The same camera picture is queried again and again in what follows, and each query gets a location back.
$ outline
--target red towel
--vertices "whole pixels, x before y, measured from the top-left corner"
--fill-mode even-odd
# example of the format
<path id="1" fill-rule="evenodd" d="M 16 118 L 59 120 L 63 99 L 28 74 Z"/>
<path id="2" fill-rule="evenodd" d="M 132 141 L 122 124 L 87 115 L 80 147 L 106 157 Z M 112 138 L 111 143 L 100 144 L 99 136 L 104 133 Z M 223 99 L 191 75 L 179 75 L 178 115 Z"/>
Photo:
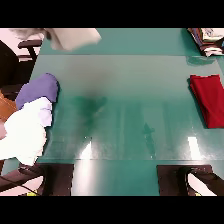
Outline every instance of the red towel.
<path id="1" fill-rule="evenodd" d="M 224 90 L 219 75 L 191 75 L 190 87 L 208 128 L 224 127 Z"/>

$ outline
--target black chair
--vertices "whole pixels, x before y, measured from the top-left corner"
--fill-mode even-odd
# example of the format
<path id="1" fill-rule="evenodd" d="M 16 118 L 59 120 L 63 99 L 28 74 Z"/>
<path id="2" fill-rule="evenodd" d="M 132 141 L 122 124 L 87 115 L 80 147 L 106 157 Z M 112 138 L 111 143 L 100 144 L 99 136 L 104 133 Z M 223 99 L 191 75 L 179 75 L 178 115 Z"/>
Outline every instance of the black chair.
<path id="1" fill-rule="evenodd" d="M 27 48 L 30 55 L 17 56 L 5 43 L 0 41 L 0 89 L 4 97 L 14 100 L 23 84 L 28 83 L 37 59 L 34 47 L 40 47 L 42 40 L 27 40 L 18 48 Z"/>

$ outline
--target green table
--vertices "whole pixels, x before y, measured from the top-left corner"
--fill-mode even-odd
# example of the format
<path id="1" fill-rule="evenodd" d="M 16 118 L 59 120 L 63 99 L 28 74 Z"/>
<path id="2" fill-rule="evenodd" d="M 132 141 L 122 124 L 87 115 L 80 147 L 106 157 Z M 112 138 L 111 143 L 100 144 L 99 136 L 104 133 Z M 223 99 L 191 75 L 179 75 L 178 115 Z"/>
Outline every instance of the green table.
<path id="1" fill-rule="evenodd" d="M 74 163 L 72 195 L 158 195 L 157 164 L 209 163 L 224 178 L 224 130 L 204 127 L 187 82 L 223 80 L 223 58 L 199 57 L 184 29 L 99 32 L 66 55 L 44 41 L 32 79 L 52 73 L 61 90 L 38 161 Z"/>

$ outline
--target cable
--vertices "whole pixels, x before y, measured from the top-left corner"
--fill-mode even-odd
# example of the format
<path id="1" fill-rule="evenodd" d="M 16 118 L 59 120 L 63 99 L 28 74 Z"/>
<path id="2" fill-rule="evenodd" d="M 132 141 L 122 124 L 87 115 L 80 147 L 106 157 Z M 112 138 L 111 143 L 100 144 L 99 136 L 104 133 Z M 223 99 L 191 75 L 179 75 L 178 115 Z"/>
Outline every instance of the cable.
<path id="1" fill-rule="evenodd" d="M 10 183 L 12 183 L 12 184 L 14 184 L 14 185 L 17 186 L 17 187 L 23 187 L 23 188 L 25 188 L 26 190 L 28 190 L 28 191 L 30 191 L 30 192 L 32 192 L 32 193 L 38 195 L 38 196 L 41 196 L 40 194 L 36 193 L 35 191 L 32 191 L 32 190 L 31 190 L 30 188 L 28 188 L 28 187 L 25 187 L 25 186 L 23 186 L 23 185 L 17 184 L 17 183 L 15 183 L 15 182 L 13 182 L 13 181 L 11 181 L 11 180 L 8 180 L 8 179 L 6 179 L 6 178 L 4 178 L 4 177 L 2 177 L 2 176 L 0 176 L 0 178 L 3 179 L 3 180 L 6 180 L 6 181 L 8 181 L 8 182 L 10 182 Z"/>

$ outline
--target white floor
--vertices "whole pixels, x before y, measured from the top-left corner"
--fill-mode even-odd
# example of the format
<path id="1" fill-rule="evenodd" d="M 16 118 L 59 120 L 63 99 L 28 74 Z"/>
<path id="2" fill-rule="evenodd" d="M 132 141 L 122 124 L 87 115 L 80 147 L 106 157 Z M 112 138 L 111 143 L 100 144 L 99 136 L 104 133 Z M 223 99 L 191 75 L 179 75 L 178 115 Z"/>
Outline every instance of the white floor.
<path id="1" fill-rule="evenodd" d="M 43 35 L 33 35 L 29 37 L 28 40 L 41 39 L 43 40 Z M 0 40 L 4 42 L 8 47 L 10 47 L 16 55 L 29 55 L 27 49 L 19 49 L 18 44 L 22 41 L 18 39 L 14 33 L 12 33 L 9 28 L 0 28 Z M 40 47 L 35 47 L 36 54 L 39 54 Z"/>

